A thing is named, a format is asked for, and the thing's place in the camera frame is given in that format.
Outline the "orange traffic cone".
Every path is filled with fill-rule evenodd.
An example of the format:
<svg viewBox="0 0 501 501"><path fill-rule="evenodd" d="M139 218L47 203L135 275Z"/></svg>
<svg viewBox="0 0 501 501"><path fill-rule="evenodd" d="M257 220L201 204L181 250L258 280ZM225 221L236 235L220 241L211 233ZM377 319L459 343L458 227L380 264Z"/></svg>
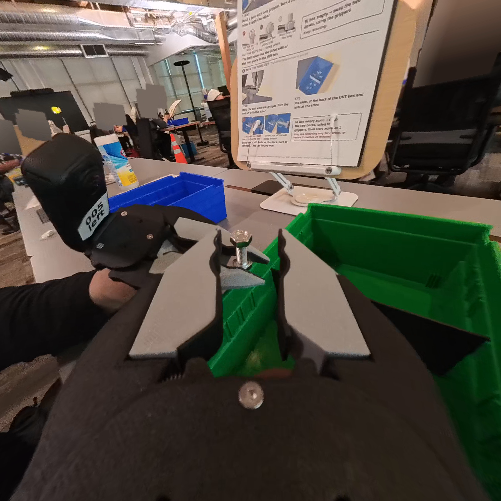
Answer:
<svg viewBox="0 0 501 501"><path fill-rule="evenodd" d="M185 157L185 155L183 153L183 150L178 145L174 134L170 133L169 137L170 137L170 140L171 140L171 147L172 147L172 151L173 151L173 154L174 154L175 162L176 163L180 163L180 164L187 164L188 162L187 162L186 157Z"/></svg>

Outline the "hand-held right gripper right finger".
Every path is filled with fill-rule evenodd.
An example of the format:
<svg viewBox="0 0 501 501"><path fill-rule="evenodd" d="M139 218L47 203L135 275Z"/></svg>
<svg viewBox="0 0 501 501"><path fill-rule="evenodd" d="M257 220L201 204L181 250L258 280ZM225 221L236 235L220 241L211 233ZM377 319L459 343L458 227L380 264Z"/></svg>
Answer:
<svg viewBox="0 0 501 501"><path fill-rule="evenodd" d="M277 339L283 361L370 360L371 352L336 271L286 229L278 233Z"/></svg>

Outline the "black floor lamp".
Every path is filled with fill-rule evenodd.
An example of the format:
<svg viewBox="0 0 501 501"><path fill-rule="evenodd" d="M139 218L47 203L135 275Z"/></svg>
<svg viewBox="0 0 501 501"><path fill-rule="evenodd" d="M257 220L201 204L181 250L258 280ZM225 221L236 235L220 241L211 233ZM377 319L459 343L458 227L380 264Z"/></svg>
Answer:
<svg viewBox="0 0 501 501"><path fill-rule="evenodd" d="M197 124L196 127L197 127L197 130L198 130L198 135L199 135L200 141L197 143L197 146L199 146L199 147L205 147L205 146L209 146L209 141L205 140L203 138L203 136L202 136L202 132L201 132L201 115L200 115L199 111L195 109L195 104L193 102L193 98L192 98L192 94L191 94L191 89L190 89L190 85L189 85L187 74L186 74L186 70L185 70L185 66L187 66L189 64L190 64L190 61L186 60L186 59L178 60L178 61L175 61L173 63L173 65L175 67L179 67L182 70L183 77L184 77L185 84L186 84L186 88L187 88L187 92L188 92L188 96L189 96L189 100L190 100L190 103L191 103L192 113L193 113L193 115L195 117L196 122L198 122L198 124Z"/></svg>

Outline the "person's left forearm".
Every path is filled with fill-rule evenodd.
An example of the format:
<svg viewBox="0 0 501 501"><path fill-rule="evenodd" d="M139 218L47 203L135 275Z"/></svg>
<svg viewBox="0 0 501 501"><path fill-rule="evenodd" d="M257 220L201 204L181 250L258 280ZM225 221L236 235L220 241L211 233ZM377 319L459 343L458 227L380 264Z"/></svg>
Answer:
<svg viewBox="0 0 501 501"><path fill-rule="evenodd" d="M1 370L89 341L111 317L90 297L96 274L79 272L1 289Z"/></svg>

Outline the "blue plastic bin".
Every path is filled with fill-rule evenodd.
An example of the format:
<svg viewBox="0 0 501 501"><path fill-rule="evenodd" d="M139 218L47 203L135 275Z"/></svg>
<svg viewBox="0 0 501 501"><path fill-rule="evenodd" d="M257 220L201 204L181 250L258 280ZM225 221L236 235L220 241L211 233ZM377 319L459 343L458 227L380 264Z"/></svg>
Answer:
<svg viewBox="0 0 501 501"><path fill-rule="evenodd" d="M166 176L109 198L111 212L135 204L185 208L213 223L227 216L223 180L188 172Z"/></svg>

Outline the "green plastic bin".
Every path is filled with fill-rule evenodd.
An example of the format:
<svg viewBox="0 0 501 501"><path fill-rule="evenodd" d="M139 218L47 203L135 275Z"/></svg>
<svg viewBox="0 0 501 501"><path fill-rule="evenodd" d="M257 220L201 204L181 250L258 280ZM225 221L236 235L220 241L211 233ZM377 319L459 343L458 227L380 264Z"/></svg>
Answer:
<svg viewBox="0 0 501 501"><path fill-rule="evenodd" d="M287 230L366 297L490 341L443 377L433 375L470 471L500 500L500 250L484 224L314 205ZM280 360L270 285L278 244L254 272L266 285L223 296L224 337L210 361L216 376L289 368Z"/></svg>

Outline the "white disinfecting wipes canister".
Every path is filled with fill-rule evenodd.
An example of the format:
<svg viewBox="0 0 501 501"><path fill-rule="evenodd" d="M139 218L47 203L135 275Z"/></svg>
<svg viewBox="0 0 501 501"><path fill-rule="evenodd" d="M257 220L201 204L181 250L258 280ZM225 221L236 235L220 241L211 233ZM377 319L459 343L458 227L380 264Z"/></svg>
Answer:
<svg viewBox="0 0 501 501"><path fill-rule="evenodd" d="M98 136L94 138L94 143L102 156L104 166L122 191L129 191L139 186L136 174L117 135Z"/></svg>

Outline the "steel hex bolt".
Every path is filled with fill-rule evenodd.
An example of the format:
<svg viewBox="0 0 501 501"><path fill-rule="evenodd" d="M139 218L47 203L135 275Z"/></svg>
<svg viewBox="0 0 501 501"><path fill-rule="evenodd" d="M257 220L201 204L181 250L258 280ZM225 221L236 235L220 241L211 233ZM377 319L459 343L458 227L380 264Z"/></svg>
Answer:
<svg viewBox="0 0 501 501"><path fill-rule="evenodd" d="M252 234L249 231L237 229L230 234L230 243L235 249L235 266L247 270L252 262L248 257L248 247L252 241Z"/></svg>

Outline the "printed instruction sheet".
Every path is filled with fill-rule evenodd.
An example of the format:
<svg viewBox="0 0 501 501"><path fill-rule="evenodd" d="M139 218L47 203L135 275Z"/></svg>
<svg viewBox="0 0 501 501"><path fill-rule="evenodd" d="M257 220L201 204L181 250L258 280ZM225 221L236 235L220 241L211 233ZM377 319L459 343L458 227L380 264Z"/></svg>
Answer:
<svg viewBox="0 0 501 501"><path fill-rule="evenodd" d="M396 1L237 1L238 160L358 167Z"/></svg>

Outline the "black office chair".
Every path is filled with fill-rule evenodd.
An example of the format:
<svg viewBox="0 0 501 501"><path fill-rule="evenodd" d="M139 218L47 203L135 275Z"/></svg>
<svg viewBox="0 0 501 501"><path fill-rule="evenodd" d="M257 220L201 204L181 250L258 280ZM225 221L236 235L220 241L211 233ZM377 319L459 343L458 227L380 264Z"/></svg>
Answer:
<svg viewBox="0 0 501 501"><path fill-rule="evenodd" d="M220 150L227 154L229 165L232 166L235 163L231 154L230 99L222 96L222 99L208 101L207 104L217 128Z"/></svg>
<svg viewBox="0 0 501 501"><path fill-rule="evenodd" d="M484 158L494 136L500 53L485 76L415 87L416 73L409 69L385 149L388 171L405 179L388 186L449 193L456 177Z"/></svg>

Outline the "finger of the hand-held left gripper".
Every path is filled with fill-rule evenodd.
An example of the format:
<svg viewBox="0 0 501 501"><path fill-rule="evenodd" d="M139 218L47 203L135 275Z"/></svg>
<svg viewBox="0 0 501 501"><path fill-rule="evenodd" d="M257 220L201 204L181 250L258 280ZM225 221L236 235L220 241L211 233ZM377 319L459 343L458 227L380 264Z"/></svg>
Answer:
<svg viewBox="0 0 501 501"><path fill-rule="evenodd" d="M230 243L230 234L226 229L221 228L219 225L209 224L205 222L195 221L189 218L180 217L174 224L174 230L180 239L185 241L199 241L211 230L220 230L222 237L222 255L223 256L234 256L235 249ZM252 242L248 247L248 257L253 264L263 264L267 265L270 262L270 258L267 257L260 250L252 246Z"/></svg>
<svg viewBox="0 0 501 501"><path fill-rule="evenodd" d="M181 253L175 247L165 241L158 251L157 258L151 265L149 272L151 274L163 274L167 267L172 265L181 257ZM257 287L266 283L265 279L260 278L249 271L240 267L233 266L234 256L221 256L220 260L220 280L222 291L247 289Z"/></svg>

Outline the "silver air duct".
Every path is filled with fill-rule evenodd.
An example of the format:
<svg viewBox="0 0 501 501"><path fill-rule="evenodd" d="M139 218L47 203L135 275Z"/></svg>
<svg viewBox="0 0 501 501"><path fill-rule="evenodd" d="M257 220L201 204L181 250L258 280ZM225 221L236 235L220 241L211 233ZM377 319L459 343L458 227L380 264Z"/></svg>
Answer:
<svg viewBox="0 0 501 501"><path fill-rule="evenodd" d="M1 23L76 26L92 28L130 28L130 23L124 13L105 12L97 10L79 10L75 12L60 12L47 10L2 9Z"/></svg>
<svg viewBox="0 0 501 501"><path fill-rule="evenodd" d="M2 29L1 42L27 43L54 41L65 43L116 43L116 44L155 44L164 41L164 35L151 29L90 29L62 30L48 29L29 31L27 29Z"/></svg>

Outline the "person's left hand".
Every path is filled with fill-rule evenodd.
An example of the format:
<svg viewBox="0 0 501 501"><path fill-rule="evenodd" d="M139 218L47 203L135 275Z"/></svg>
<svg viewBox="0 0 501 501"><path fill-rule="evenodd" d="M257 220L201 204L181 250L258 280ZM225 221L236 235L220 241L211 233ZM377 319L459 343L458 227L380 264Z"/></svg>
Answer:
<svg viewBox="0 0 501 501"><path fill-rule="evenodd" d="M103 269L93 274L89 285L89 297L100 309L114 314L136 294L136 290L122 282L109 277L109 269Z"/></svg>

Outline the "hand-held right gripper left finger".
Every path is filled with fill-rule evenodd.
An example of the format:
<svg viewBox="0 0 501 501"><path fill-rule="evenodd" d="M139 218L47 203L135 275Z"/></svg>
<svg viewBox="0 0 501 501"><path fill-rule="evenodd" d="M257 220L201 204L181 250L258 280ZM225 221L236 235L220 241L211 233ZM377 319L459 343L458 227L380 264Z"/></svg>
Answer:
<svg viewBox="0 0 501 501"><path fill-rule="evenodd" d="M166 359L184 366L209 361L222 344L220 229L209 233L164 272L136 339L132 360Z"/></svg>

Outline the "black wall screen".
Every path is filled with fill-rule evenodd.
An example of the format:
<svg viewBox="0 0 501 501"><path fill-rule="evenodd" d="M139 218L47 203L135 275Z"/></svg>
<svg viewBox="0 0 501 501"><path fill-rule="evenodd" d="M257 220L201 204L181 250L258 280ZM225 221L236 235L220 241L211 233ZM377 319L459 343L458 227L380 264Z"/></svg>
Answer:
<svg viewBox="0 0 501 501"><path fill-rule="evenodd" d="M89 124L70 91L38 93L33 91L12 92L1 98L1 116L16 125L16 114L29 110L43 112L47 120L60 129L66 124L73 133L89 129Z"/></svg>

